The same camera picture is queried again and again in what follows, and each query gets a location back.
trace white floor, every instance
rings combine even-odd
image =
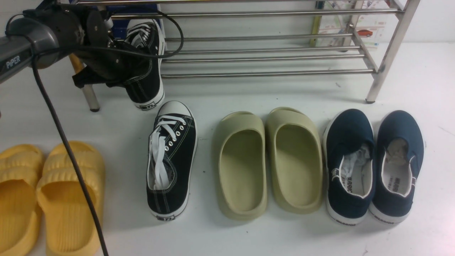
[[[372,82],[367,75],[166,80],[166,99],[187,104],[199,128],[189,203],[179,219],[168,223],[152,218],[145,193],[147,137],[156,111],[143,113],[123,89],[98,85],[101,111],[90,112],[73,86],[67,59],[40,74],[67,137],[93,144],[104,156],[103,227],[111,256],[443,256],[455,255],[454,59],[455,44],[403,44],[372,105],[364,104]],[[373,124],[396,109],[412,113],[421,124],[427,148],[409,218],[389,227],[369,215],[359,226],[347,228],[334,223],[324,205],[313,214],[291,214],[277,206],[270,183],[263,216],[247,223],[224,217],[216,202],[210,163],[213,130],[231,112],[251,111],[265,120],[278,106],[302,111],[321,133],[335,114],[347,108],[361,109]],[[60,143],[31,70],[0,85],[0,111],[0,151],[32,143],[48,153]],[[44,229],[43,223],[32,256],[45,255]]]

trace slipper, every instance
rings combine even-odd
[[[70,146],[102,223],[105,185],[102,156],[83,142],[71,141]],[[95,223],[63,144],[56,146],[44,163],[36,195],[46,220],[47,255],[94,255],[100,247]]]
[[[322,203],[323,183],[316,125],[301,112],[282,107],[270,112],[266,130],[276,201],[293,213],[316,211]]]
[[[267,207],[265,131],[262,120],[236,112],[221,120],[213,136],[218,204],[228,218],[252,220]]]
[[[32,145],[0,153],[0,256],[26,255],[38,239],[42,211],[35,187],[43,162],[43,153]]]

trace low-top sneaker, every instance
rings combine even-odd
[[[329,178],[327,211],[338,223],[355,226],[366,216],[374,194],[374,137],[358,109],[338,114],[324,132]]]
[[[377,145],[376,193],[369,209],[379,221],[397,224],[411,210],[424,140],[414,118],[397,110],[383,119]]]
[[[181,102],[165,103],[149,137],[147,201],[159,220],[173,220],[188,203],[197,148],[196,123]]]
[[[131,20],[126,30],[125,43],[150,55],[164,54],[164,35],[156,20]],[[150,110],[164,100],[163,81],[161,79],[162,59],[137,60],[132,77],[123,82],[126,92],[136,107]]]

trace yellow slide sandal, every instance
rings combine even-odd
[[[103,220],[105,170],[101,154],[92,146],[70,142],[100,222]],[[100,241],[87,201],[63,144],[44,163],[36,188],[46,222],[48,256],[92,256]]]
[[[24,256],[36,243],[41,208],[35,187],[43,162],[43,153],[32,145],[0,153],[0,256]]]

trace beige slide sandal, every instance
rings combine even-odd
[[[316,211],[323,184],[318,129],[301,112],[281,107],[270,112],[266,130],[276,201],[289,212]]]
[[[225,216],[252,220],[267,207],[265,131],[250,112],[236,112],[221,120],[213,136],[213,162],[218,204]]]

